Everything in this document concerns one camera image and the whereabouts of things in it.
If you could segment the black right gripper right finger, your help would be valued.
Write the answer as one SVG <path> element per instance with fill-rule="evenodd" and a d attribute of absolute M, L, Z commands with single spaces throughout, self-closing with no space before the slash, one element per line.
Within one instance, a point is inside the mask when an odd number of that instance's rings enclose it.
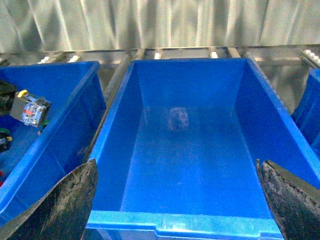
<path fill-rule="evenodd" d="M 256 174 L 285 240 L 320 238 L 320 190 L 277 163 L 259 159 Z"/>

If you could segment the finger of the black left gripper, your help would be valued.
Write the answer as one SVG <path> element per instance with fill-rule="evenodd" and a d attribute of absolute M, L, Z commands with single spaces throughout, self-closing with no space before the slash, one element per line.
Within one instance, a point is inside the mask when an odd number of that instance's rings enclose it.
<path fill-rule="evenodd" d="M 17 92 L 17 86 L 1 80 L 0 81 L 0 115 L 9 115 Z"/>

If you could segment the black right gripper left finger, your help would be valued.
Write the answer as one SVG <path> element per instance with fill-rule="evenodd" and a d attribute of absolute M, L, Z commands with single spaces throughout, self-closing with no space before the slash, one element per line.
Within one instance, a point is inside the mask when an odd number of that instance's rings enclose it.
<path fill-rule="evenodd" d="M 76 167 L 41 199 L 1 226 L 2 240 L 80 240 L 98 182 L 94 158 Z"/>

